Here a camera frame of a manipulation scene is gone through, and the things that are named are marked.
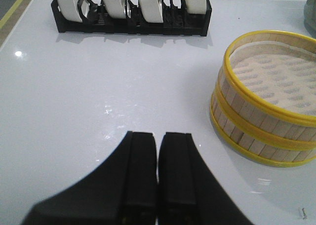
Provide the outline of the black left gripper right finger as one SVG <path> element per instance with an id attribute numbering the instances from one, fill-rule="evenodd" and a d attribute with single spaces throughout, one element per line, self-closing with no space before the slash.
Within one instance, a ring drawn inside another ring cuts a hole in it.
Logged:
<path id="1" fill-rule="evenodd" d="M 191 134 L 167 132 L 158 159 L 160 225 L 250 225 L 199 154 Z"/>

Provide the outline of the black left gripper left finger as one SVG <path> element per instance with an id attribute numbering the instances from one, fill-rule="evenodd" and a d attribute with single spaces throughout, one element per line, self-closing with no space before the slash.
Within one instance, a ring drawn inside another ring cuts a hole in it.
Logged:
<path id="1" fill-rule="evenodd" d="M 24 225 L 154 225 L 157 151 L 151 133 L 128 131 L 111 155 L 68 189 L 34 205 Z"/>

